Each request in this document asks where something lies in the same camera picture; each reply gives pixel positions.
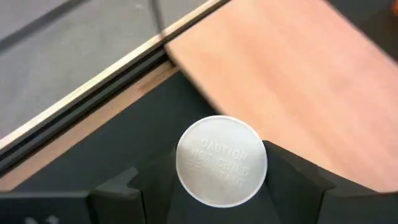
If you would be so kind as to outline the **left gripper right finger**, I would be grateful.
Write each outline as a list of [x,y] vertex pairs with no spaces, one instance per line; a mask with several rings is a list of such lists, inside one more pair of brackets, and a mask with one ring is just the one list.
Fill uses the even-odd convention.
[[336,185],[314,163],[270,142],[266,187],[281,223],[316,224],[324,193]]

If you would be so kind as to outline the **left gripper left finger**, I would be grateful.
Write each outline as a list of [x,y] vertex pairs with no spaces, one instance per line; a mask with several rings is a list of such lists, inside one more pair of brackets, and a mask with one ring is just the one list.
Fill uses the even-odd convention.
[[174,148],[122,171],[90,192],[93,222],[166,223],[176,178]]

